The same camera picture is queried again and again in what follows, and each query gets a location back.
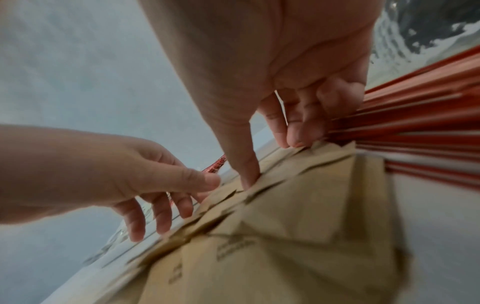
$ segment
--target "gray background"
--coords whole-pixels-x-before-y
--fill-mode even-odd
[[[220,157],[135,0],[18,0],[9,9],[0,20],[0,123],[147,138],[197,169]],[[254,116],[253,132],[264,126]],[[0,226],[0,303],[40,303],[119,224],[110,210],[87,209]]]

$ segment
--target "hand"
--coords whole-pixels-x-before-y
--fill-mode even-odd
[[[281,147],[309,146],[363,100],[383,0],[139,2],[246,188],[260,175],[255,111]]]
[[[152,204],[156,229],[172,224],[169,192],[180,215],[191,195],[214,190],[220,177],[186,168],[161,145],[133,137],[0,126],[0,223],[18,223],[89,207],[123,216],[132,241],[145,234],[135,199]]]

